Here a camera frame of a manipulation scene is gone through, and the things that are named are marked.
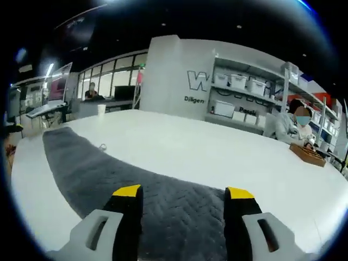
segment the person sitting at desk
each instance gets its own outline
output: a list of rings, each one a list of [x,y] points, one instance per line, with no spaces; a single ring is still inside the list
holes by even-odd
[[[289,105],[287,113],[279,113],[275,130],[271,138],[275,138],[287,144],[295,143],[299,146],[313,149],[309,142],[314,138],[312,129],[308,125],[312,118],[312,112],[305,108],[304,104],[297,99],[293,99]]]
[[[98,93],[94,90],[95,86],[95,83],[90,83],[88,91],[85,92],[85,100],[90,100],[98,95]]]

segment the glass wall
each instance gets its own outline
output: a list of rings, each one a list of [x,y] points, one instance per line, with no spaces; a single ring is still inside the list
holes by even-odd
[[[79,75],[77,98],[85,99],[90,83],[95,83],[98,94],[113,97],[116,86],[135,85],[138,69],[146,62],[147,53],[115,59],[88,69]]]

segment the quilted blanket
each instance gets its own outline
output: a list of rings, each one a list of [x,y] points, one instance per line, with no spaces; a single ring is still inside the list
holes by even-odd
[[[118,188],[142,185],[139,260],[226,260],[224,191],[127,164],[68,127],[45,132],[43,143],[59,190],[81,218]]]

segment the hair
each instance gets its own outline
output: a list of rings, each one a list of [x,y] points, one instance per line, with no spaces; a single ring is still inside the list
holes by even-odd
[[[297,108],[301,106],[304,106],[304,104],[300,100],[293,99],[289,104],[289,113],[294,114]]]
[[[308,107],[306,107],[306,110],[309,112],[309,117],[312,118],[313,116],[312,110],[309,109]]]

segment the laptop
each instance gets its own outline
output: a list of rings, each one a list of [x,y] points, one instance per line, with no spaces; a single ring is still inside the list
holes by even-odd
[[[47,104],[28,112],[26,114],[27,117],[33,119],[67,106],[65,102],[65,91],[71,65],[72,63],[69,63],[52,73],[52,82]]]

